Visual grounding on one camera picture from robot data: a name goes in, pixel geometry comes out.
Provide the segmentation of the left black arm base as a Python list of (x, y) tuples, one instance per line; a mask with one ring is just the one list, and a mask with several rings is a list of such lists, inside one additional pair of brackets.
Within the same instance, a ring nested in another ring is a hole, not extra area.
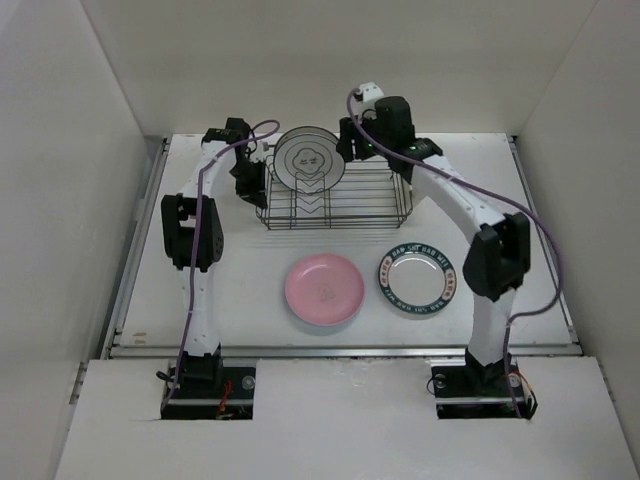
[(220, 366), (212, 373), (188, 375), (185, 369), (166, 405), (162, 420), (252, 420), (256, 368)]

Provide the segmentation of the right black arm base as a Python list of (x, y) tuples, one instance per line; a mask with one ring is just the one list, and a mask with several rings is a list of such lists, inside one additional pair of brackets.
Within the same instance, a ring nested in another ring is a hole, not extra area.
[(471, 380), (465, 365), (433, 364), (427, 389), (435, 397), (440, 420), (531, 420), (538, 409), (537, 397), (516, 364), (510, 366), (509, 376), (499, 366), (497, 378), (481, 386)]

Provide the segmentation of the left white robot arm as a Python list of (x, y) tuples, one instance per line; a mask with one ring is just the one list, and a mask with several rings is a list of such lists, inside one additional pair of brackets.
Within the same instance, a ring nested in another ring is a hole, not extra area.
[(220, 338), (213, 314), (214, 268), (224, 250), (215, 194), (230, 176), (235, 194), (255, 207), (267, 206), (265, 167), (253, 162), (249, 144), (262, 138), (242, 118), (229, 117), (201, 140), (199, 163), (185, 186), (161, 200), (166, 255), (183, 282), (186, 321), (175, 370), (167, 380), (167, 399), (189, 387), (201, 396), (217, 394), (224, 373), (217, 367)]

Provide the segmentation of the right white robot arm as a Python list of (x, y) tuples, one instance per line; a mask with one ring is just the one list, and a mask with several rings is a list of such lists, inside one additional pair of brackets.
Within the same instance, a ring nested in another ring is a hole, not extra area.
[(405, 98), (386, 96), (375, 86), (352, 90), (340, 121), (338, 153), (346, 161), (373, 156), (415, 193), (430, 198), (469, 244), (462, 274), (473, 293), (473, 327), (465, 352), (463, 381), (472, 395), (510, 387), (508, 342), (516, 290), (531, 267), (528, 212), (502, 213), (490, 204), (494, 193), (466, 181), (431, 139), (418, 137)]

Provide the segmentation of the patterned ceramic plate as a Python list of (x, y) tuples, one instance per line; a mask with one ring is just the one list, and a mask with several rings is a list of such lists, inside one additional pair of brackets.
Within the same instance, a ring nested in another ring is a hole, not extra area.
[(337, 144), (338, 138), (332, 132), (317, 126), (287, 131), (275, 145), (275, 176), (284, 186), (301, 194), (332, 189), (346, 169)]
[(377, 271), (384, 299), (409, 317), (431, 317), (453, 300), (458, 278), (453, 263), (434, 246), (408, 242), (382, 257)]

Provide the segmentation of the pink plastic plate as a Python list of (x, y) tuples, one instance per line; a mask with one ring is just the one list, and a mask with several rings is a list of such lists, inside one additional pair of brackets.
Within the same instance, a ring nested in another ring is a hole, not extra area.
[(365, 299), (365, 282), (358, 267), (344, 256), (313, 254), (291, 267), (284, 295), (303, 322), (335, 327), (357, 315)]

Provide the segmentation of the grey wire dish rack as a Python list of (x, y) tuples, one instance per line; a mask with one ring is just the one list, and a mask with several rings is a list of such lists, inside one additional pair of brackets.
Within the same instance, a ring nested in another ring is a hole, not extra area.
[(411, 187), (380, 157), (348, 163), (335, 186), (317, 193), (285, 186), (271, 155), (265, 170), (267, 207), (256, 216), (269, 230), (395, 229), (413, 211)]

